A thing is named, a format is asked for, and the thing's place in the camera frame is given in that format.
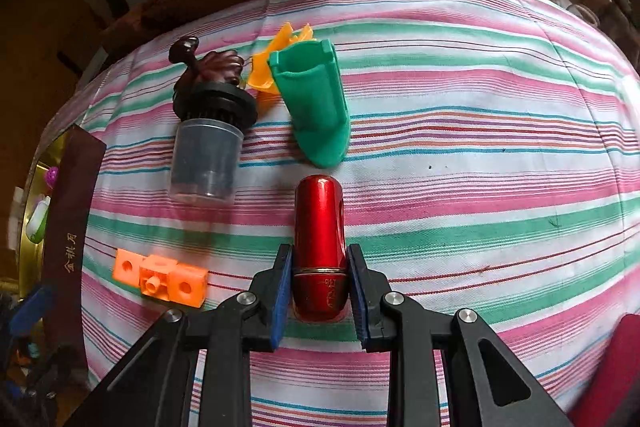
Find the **green white sharpener toy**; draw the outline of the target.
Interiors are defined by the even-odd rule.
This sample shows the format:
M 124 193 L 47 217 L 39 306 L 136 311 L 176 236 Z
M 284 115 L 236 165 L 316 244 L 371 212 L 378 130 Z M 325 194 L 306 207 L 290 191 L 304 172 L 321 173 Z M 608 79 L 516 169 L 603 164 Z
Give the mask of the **green white sharpener toy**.
M 25 234 L 33 244 L 39 244 L 44 239 L 50 202 L 51 199 L 49 196 L 43 197 L 43 199 L 37 202 L 32 215 L 27 221 Z

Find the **dark brown pumpkin toy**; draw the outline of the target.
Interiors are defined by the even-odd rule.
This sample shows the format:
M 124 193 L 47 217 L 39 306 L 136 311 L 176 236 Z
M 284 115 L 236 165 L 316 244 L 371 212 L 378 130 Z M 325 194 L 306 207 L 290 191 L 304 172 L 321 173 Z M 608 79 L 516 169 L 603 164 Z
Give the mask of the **dark brown pumpkin toy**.
M 184 36 L 175 41 L 169 49 L 171 64 L 183 63 L 186 70 L 175 84 L 174 92 L 186 92 L 201 83 L 231 83 L 239 86 L 244 60 L 235 50 L 212 51 L 197 58 L 195 55 L 200 39 Z

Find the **magenta perforated toy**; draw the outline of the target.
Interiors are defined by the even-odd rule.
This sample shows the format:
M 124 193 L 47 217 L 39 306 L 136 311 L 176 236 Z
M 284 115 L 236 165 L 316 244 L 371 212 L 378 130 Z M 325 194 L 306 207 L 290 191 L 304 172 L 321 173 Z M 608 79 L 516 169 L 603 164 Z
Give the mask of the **magenta perforated toy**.
M 58 179 L 58 167 L 50 167 L 44 174 L 44 183 L 49 188 L 55 186 L 56 179 Z

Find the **red cloth at edge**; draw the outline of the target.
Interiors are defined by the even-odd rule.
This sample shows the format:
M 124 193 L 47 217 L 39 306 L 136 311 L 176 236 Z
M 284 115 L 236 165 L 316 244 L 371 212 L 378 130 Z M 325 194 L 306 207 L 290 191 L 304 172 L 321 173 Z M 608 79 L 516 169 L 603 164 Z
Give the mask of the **red cloth at edge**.
M 574 426 L 639 425 L 639 315 L 625 314 L 567 416 Z

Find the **striped bed sheet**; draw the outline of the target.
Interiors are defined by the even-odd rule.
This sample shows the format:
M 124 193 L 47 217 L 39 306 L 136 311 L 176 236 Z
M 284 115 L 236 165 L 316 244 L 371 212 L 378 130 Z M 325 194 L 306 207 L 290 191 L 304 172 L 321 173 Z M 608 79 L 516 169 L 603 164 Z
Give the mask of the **striped bed sheet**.
M 547 0 L 256 0 L 188 33 L 250 55 L 285 23 L 336 47 L 349 242 L 425 308 L 475 310 L 572 407 L 639 309 L 639 77 L 624 54 Z M 81 277 L 89 386 L 162 312 L 113 280 L 116 251 L 205 267 L 216 306 L 291 239 L 294 188 L 312 171 L 285 105 L 263 98 L 232 204 L 172 200 L 171 43 L 102 72 L 56 120 L 105 145 L 85 248 L 64 257 Z

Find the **red metallic capsule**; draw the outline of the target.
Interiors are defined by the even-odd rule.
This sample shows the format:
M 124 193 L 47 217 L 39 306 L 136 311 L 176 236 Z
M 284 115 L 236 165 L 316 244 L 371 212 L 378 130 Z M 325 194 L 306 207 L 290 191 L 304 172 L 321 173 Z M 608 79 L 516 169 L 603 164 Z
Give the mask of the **red metallic capsule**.
M 344 199 L 332 176 L 306 176 L 296 187 L 292 293 L 305 322 L 331 322 L 347 299 Z

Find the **gold metal tray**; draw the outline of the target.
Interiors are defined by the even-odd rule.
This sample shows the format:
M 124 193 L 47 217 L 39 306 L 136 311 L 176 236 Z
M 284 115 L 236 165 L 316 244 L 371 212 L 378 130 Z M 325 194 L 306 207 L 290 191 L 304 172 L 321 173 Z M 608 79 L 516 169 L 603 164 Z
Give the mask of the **gold metal tray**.
M 51 141 L 34 159 L 34 169 L 29 175 L 23 197 L 21 215 L 21 234 L 17 243 L 18 295 L 27 296 L 41 280 L 44 241 L 32 243 L 27 237 L 28 221 L 37 205 L 50 196 L 52 190 L 47 186 L 46 173 L 52 167 L 58 167 L 65 147 L 65 132 Z

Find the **orange connected cube blocks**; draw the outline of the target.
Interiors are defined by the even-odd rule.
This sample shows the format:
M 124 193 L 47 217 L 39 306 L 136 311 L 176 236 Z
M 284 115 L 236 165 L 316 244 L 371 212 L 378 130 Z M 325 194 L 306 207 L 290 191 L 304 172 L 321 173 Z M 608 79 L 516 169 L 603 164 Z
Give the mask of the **orange connected cube blocks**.
M 146 297 L 196 309 L 205 303 L 208 271 L 176 259 L 118 248 L 112 277 Z

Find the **dark brown box lid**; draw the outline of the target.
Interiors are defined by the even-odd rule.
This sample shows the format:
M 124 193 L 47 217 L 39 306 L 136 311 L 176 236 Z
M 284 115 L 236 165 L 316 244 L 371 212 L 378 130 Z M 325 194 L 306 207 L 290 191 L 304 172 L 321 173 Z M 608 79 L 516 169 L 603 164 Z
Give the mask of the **dark brown box lid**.
M 82 262 L 96 179 L 106 145 L 78 126 L 63 134 L 43 246 L 42 283 L 53 305 L 43 320 L 50 346 L 63 349 L 73 365 L 85 367 L 81 322 Z

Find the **green plastic boot cup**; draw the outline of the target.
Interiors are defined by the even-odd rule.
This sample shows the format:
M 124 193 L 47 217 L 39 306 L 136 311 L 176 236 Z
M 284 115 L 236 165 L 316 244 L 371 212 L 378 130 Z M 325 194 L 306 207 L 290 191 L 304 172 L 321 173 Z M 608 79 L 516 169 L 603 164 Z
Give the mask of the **green plastic boot cup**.
M 350 115 L 334 44 L 296 42 L 271 53 L 268 65 L 299 150 L 318 168 L 337 166 L 348 150 Z

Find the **clear jar black lid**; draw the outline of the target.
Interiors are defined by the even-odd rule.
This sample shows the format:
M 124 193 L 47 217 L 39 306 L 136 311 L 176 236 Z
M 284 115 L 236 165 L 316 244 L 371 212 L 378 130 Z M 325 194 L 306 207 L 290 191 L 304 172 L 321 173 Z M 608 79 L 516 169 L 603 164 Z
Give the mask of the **clear jar black lid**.
M 178 90 L 180 119 L 169 194 L 180 202 L 229 202 L 245 132 L 257 120 L 254 96 L 232 83 L 208 82 Z

